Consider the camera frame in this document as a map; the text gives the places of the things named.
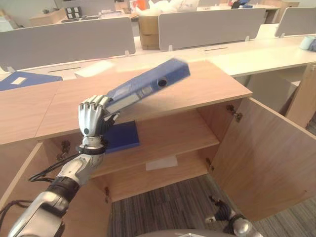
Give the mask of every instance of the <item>gray carpet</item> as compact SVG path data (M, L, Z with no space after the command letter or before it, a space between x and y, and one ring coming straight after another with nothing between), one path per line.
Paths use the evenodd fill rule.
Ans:
M316 114L307 130L316 135ZM217 210L209 195L236 209L212 177L203 175L114 202L108 236L134 237L166 229L222 231L225 223L205 223L206 216ZM316 197L255 222L254 226L265 237L316 237Z

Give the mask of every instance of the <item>cabinet shelf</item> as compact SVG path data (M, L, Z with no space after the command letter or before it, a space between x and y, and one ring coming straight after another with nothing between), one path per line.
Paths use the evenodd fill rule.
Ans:
M177 155L177 160L178 166L146 171L146 165L141 164L98 177L96 181L105 181L112 201L119 201L207 173L197 151Z
M137 121L140 146L105 155L92 178L219 144L196 110Z

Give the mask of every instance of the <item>cabinet hinge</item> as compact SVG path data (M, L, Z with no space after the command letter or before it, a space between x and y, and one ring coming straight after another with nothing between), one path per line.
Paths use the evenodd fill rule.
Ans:
M207 166L208 166L207 171L208 171L208 172L214 171L214 168L215 168L215 167L212 165L212 163L211 163L211 161L209 160L209 158L206 158L205 160L206 160L206 163L207 163Z
M64 140L61 142L61 152L62 153L57 154L57 156L56 156L57 160L63 160L68 156L69 151L70 151L70 145L71 145L71 143L68 140Z
M243 116L242 113L236 113L235 107L233 105L226 106L226 109L235 117L236 122L240 122Z
M105 192L105 203L109 203L110 200L110 190L109 187L105 187L104 188L104 192Z

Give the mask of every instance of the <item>robotic arm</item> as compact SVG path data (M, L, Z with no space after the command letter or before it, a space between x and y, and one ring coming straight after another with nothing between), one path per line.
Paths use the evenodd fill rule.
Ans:
M103 160L106 144L102 134L114 123L119 113L106 117L105 108L111 101L105 95L94 95L79 105L79 127L83 134L80 152L66 163L53 183L39 194L15 222L9 237L60 237L65 229L62 222L69 203L90 174Z

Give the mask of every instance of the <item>open cabinet door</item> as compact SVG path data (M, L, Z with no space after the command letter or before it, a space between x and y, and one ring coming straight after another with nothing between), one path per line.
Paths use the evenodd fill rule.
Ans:
M52 141L38 142L0 199L0 209L13 200L34 200L37 195L44 192L49 183L29 182L28 178L55 163L58 153L60 153L60 148ZM48 174L48 177L54 177L57 173L56 170L56 172ZM89 181L83 186L69 204L68 212L63 217L65 231L62 236L106 236L111 213L111 200L106 203L105 197L106 195L95 186L94 182ZM0 237L8 235L12 225L24 211L25 209L16 205L9 209Z
M316 194L316 137L252 98L243 99L211 175L251 221Z

